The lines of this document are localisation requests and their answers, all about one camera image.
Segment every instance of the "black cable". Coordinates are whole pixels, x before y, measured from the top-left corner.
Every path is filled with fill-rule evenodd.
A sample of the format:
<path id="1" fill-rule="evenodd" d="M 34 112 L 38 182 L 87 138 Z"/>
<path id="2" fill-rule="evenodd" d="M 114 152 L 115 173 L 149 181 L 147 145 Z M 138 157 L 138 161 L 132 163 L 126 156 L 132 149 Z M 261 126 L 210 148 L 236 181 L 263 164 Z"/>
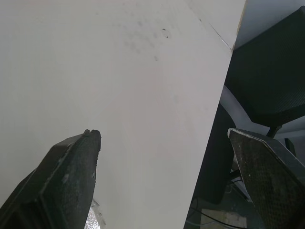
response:
<path id="1" fill-rule="evenodd" d="M 197 201 L 197 204 L 196 204 L 196 209 L 197 209 L 197 208 L 198 208 L 198 198 L 196 197 L 196 198 L 194 198 L 194 199 L 196 199 L 196 201 Z M 195 212 L 196 212 L 196 211 L 193 211 L 189 216 L 186 217 L 186 219 L 188 220 L 193 214 L 195 214 Z"/>
<path id="2" fill-rule="evenodd" d="M 223 225 L 229 226 L 229 227 L 231 227 L 231 228 L 249 229 L 249 228 L 242 228 L 242 227 L 238 227 L 238 226 L 234 226 L 234 225 L 231 225 L 231 224 L 227 224 L 227 223 L 221 222 L 221 221 L 219 221 L 219 220 L 217 220 L 217 219 L 215 219 L 215 218 L 213 218 L 213 217 L 211 217 L 211 216 L 208 216 L 208 215 L 204 214 L 203 212 L 201 212 L 201 211 L 199 211 L 199 210 L 197 210 L 197 209 L 195 209 L 195 208 L 193 208 L 193 207 L 190 207 L 190 208 L 193 209 L 194 211 L 196 211 L 196 212 L 198 212 L 198 213 L 200 213 L 200 214 L 202 214 L 202 215 L 204 215 L 204 216 L 206 216 L 206 217 L 208 217 L 208 218 L 210 218 L 210 219 L 212 219 L 212 220 L 218 222 L 218 223 L 221 223 L 221 224 L 223 224 Z"/>

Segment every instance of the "crumpled foil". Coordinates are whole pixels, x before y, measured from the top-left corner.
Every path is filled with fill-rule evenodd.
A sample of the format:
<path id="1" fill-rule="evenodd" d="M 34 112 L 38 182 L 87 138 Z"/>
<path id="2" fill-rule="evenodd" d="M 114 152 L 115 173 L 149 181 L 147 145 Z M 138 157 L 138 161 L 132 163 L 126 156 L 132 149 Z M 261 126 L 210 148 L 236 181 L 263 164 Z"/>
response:
<path id="1" fill-rule="evenodd" d="M 99 204 L 93 199 L 84 229 L 105 229 L 105 220 L 99 210 Z"/>

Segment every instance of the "white board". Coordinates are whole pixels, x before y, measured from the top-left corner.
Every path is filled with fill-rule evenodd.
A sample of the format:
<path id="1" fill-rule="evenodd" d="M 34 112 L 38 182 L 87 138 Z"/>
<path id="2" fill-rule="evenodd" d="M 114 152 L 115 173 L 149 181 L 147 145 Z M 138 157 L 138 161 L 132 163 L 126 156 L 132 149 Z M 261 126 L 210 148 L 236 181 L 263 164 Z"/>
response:
<path id="1" fill-rule="evenodd" d="M 182 228 L 231 58 L 210 23 L 183 0 L 1 1 L 0 204 L 97 129 L 106 227 Z"/>

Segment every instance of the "mesh chair back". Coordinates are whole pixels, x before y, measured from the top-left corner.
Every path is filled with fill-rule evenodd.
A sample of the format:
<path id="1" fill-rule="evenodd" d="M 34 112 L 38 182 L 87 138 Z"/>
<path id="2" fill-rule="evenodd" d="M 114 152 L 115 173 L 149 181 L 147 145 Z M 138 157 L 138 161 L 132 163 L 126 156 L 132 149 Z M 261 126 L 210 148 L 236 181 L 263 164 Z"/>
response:
<path id="1" fill-rule="evenodd" d="M 304 12 L 233 52 L 225 85 L 255 123 L 277 127 L 305 115 Z"/>

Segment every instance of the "white surface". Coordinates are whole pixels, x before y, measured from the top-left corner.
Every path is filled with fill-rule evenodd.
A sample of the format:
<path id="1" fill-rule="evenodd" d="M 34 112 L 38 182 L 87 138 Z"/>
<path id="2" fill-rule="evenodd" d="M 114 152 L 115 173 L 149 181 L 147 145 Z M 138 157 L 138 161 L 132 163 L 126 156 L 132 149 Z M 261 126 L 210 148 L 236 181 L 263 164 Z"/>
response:
<path id="1" fill-rule="evenodd" d="M 233 49 L 245 0 L 186 0 L 190 9 L 212 26 L 223 42 Z"/>
<path id="2" fill-rule="evenodd" d="M 107 228 L 182 228 L 231 57 L 208 24 L 183 0 L 1 1 L 0 204 L 97 129 Z"/>

